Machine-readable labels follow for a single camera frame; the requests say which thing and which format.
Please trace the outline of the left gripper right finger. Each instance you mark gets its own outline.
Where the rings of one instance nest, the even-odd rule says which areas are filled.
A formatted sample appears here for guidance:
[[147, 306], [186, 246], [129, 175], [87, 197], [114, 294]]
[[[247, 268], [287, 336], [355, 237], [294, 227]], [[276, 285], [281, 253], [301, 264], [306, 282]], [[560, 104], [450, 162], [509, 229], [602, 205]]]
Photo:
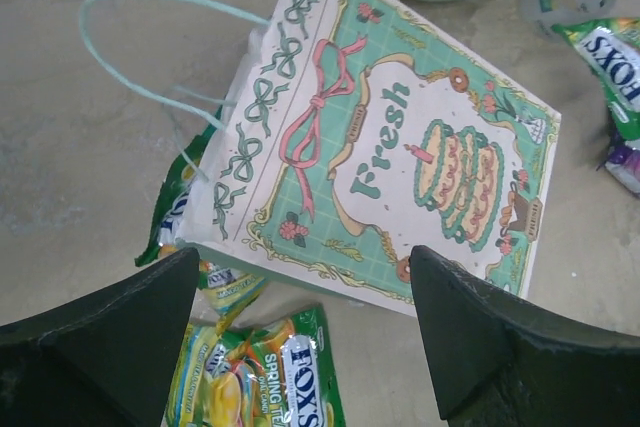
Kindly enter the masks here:
[[439, 416], [451, 426], [636, 426], [639, 339], [508, 293], [426, 246], [411, 288]]

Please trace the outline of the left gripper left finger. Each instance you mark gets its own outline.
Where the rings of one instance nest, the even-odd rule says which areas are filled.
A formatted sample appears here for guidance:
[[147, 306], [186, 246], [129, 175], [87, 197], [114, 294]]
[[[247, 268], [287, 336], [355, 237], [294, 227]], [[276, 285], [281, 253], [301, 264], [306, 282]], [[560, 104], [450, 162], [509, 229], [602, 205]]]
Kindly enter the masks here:
[[2, 425], [160, 425], [198, 278], [185, 248], [2, 326]]

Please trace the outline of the green Fresh paper bag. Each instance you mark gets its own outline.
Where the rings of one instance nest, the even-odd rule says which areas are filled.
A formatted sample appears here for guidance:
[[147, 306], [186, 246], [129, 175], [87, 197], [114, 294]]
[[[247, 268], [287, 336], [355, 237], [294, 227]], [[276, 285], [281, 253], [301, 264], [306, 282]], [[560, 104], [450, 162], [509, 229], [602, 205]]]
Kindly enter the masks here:
[[525, 297], [559, 113], [398, 0], [278, 0], [258, 26], [178, 239], [408, 315], [418, 245]]

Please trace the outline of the green Foxs candy bag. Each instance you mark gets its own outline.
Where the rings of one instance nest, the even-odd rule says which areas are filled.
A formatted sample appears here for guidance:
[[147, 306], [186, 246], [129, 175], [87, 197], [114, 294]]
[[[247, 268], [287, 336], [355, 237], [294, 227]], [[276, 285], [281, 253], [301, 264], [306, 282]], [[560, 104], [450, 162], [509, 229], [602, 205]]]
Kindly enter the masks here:
[[598, 76], [622, 139], [639, 146], [639, 19], [615, 17], [580, 24], [555, 24]]

